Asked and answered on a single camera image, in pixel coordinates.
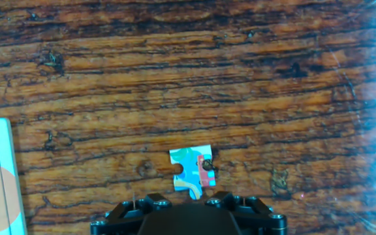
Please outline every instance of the black robotic gripper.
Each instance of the black robotic gripper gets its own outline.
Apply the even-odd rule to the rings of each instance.
[[[257,197],[217,192],[202,204],[173,206],[159,193],[119,203],[91,223],[92,235],[286,235],[287,218]]]

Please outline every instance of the wooden table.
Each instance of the wooden table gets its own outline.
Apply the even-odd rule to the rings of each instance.
[[[0,117],[29,234],[89,234],[168,150],[211,144],[216,191],[290,234],[376,225],[376,1],[0,1]]]

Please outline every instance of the orange shape on puzzle board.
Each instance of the orange shape on puzzle board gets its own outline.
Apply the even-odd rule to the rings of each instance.
[[[7,169],[0,168],[0,231],[7,229],[20,214],[19,193],[16,177]]]

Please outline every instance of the screw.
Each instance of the screw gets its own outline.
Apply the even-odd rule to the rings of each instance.
[[[159,200],[157,202],[154,202],[155,205],[158,205],[158,206],[166,206],[166,205],[169,205],[169,201],[168,200]]]
[[[211,205],[214,205],[214,204],[218,204],[218,203],[220,203],[220,199],[218,199],[218,198],[210,198],[210,199],[208,199],[207,200],[207,204],[211,204]]]
[[[91,225],[105,225],[106,221],[92,221]]]
[[[282,219],[284,217],[284,215],[280,215],[280,214],[277,214],[277,213],[271,213],[271,214],[269,214],[269,217],[271,217],[272,219]]]

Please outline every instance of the colorful puzzle piece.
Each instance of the colorful puzzle piece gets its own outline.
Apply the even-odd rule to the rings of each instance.
[[[183,167],[182,173],[174,176],[176,191],[189,190],[191,198],[198,200],[202,195],[201,187],[215,186],[214,170],[206,171],[202,167],[203,161],[213,159],[210,145],[173,149],[169,154],[172,164]]]

